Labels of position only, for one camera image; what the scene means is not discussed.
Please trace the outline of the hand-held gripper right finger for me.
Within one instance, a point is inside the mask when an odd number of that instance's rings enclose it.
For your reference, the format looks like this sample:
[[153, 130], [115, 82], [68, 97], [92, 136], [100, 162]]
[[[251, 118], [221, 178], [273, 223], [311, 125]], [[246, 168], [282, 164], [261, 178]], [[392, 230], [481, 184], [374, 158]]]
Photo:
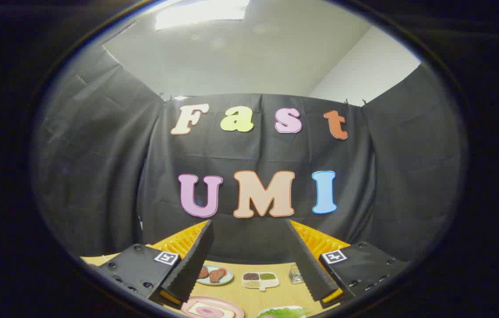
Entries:
[[348, 244], [292, 220], [286, 221], [286, 228], [304, 284], [323, 308], [368, 295], [407, 266], [365, 241]]

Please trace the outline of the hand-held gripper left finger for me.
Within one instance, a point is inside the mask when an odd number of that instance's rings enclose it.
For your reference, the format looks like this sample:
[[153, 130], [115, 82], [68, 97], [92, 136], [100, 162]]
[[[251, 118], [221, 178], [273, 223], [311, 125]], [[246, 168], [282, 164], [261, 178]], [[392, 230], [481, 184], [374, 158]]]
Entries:
[[156, 244], [133, 244], [97, 271], [137, 296], [179, 309], [189, 300], [214, 239], [207, 220]]

